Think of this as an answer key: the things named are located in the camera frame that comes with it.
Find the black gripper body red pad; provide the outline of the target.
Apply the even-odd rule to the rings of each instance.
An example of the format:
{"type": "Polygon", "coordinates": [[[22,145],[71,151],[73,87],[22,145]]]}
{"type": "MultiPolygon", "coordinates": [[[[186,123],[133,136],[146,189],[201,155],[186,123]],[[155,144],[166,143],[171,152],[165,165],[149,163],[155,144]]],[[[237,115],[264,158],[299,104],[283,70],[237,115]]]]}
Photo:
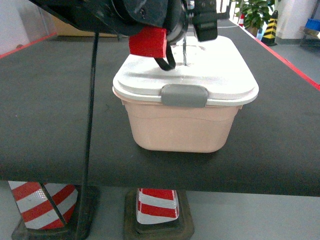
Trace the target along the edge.
{"type": "Polygon", "coordinates": [[[196,0],[194,9],[188,9],[185,0],[34,0],[33,4],[86,32],[131,37],[144,27],[156,27],[165,29],[168,43],[174,44],[192,24],[199,42],[218,36],[214,0],[196,0]]]}

